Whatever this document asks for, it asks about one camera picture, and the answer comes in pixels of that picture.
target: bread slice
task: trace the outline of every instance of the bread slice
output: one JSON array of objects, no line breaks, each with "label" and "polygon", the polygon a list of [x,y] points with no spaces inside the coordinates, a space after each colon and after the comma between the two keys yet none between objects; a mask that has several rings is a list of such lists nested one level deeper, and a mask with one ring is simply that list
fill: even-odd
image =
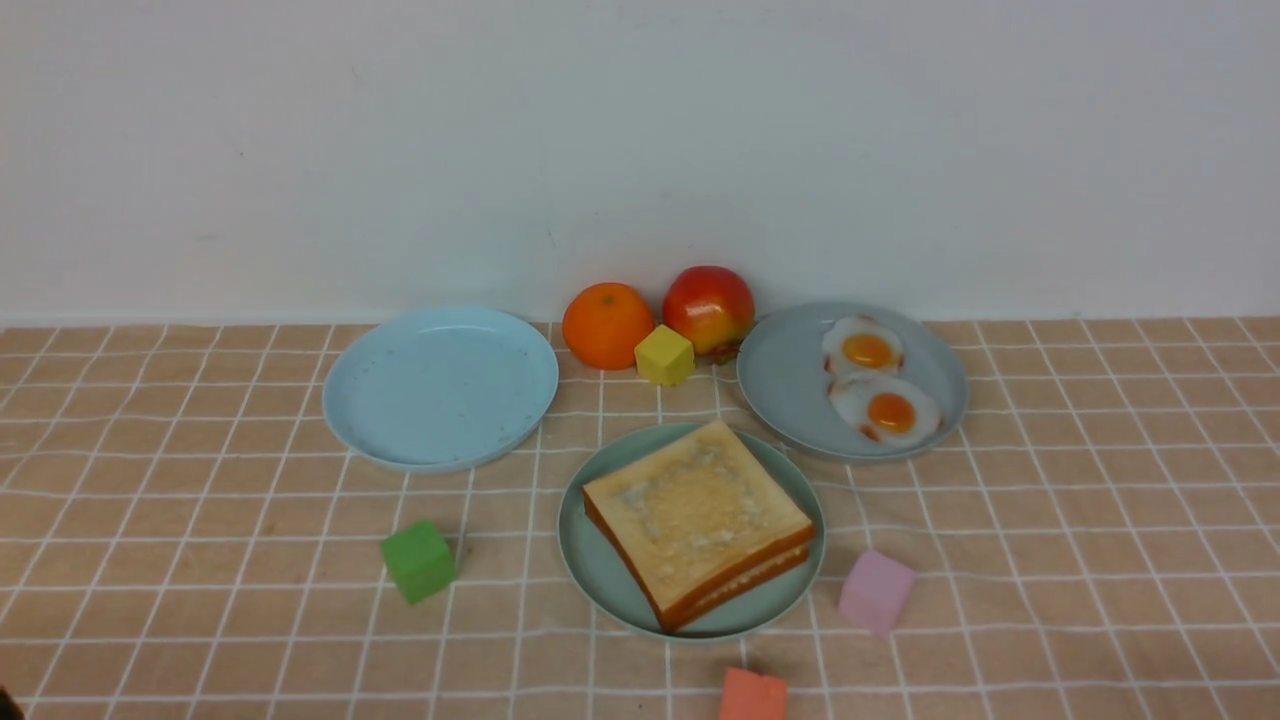
[{"label": "bread slice", "polygon": [[723,420],[586,483],[582,496],[668,633],[804,564],[814,537]]}]

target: empty plate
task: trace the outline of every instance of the empty plate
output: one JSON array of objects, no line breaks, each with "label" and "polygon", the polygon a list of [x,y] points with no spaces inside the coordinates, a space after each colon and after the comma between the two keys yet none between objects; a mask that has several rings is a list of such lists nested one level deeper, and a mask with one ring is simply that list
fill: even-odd
[{"label": "empty plate", "polygon": [[520,445],[558,382],[556,352],[529,323],[485,307],[428,307],[342,354],[325,380],[324,415],[375,462],[449,473]]},{"label": "empty plate", "polygon": [[737,433],[751,455],[814,524],[809,561],[753,588],[724,605],[667,634],[658,625],[653,607],[626,564],[604,533],[591,523],[582,506],[582,486],[595,478],[664,447],[701,427],[698,423],[654,425],[623,436],[600,448],[573,475],[559,511],[559,546],[568,574],[577,587],[607,615],[636,633],[671,642],[724,642],[764,628],[790,612],[818,577],[827,548],[827,525],[818,496],[800,471],[781,452],[751,436]]},{"label": "empty plate", "polygon": [[[822,336],[841,318],[869,315],[902,340],[906,363],[899,375],[942,406],[942,427],[913,447],[872,442],[841,420],[827,400]],[[838,461],[901,460],[946,439],[969,407],[969,380],[960,357],[932,331],[892,310],[860,302],[818,302],[776,313],[742,342],[737,356],[742,397],[751,411],[788,445]]]}]

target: green cube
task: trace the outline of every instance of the green cube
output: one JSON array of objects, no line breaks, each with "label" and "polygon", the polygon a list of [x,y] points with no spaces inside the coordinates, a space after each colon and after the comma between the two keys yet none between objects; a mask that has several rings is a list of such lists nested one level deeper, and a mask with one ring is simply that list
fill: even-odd
[{"label": "green cube", "polygon": [[449,587],[456,577],[453,551],[428,520],[384,539],[383,560],[410,605],[417,605]]}]

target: egg white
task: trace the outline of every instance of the egg white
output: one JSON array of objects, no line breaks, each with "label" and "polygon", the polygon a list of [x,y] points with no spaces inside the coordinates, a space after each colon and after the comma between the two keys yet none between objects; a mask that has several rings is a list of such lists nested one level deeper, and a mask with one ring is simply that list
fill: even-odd
[{"label": "egg white", "polygon": [[[873,334],[883,340],[891,351],[888,363],[879,368],[868,368],[845,357],[845,341],[856,334]],[[822,336],[822,354],[826,356],[824,366],[827,373],[840,382],[851,382],[867,373],[896,375],[902,366],[904,357],[902,340],[897,337],[897,333],[867,315],[854,315],[836,320],[831,325],[831,329]]]},{"label": "egg white", "polygon": [[[895,433],[873,423],[868,406],[881,393],[900,395],[915,409],[915,424]],[[913,447],[931,438],[942,427],[942,406],[916,384],[887,375],[861,375],[852,382],[835,380],[827,389],[836,414],[873,442],[890,447]]]}]

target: red apple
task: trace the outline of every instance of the red apple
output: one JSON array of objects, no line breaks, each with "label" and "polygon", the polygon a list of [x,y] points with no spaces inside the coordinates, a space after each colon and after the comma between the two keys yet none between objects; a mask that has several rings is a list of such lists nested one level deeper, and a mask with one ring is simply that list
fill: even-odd
[{"label": "red apple", "polygon": [[717,265],[689,268],[671,283],[662,301],[662,322],[694,343],[694,352],[724,363],[755,324],[751,288],[733,270]]}]

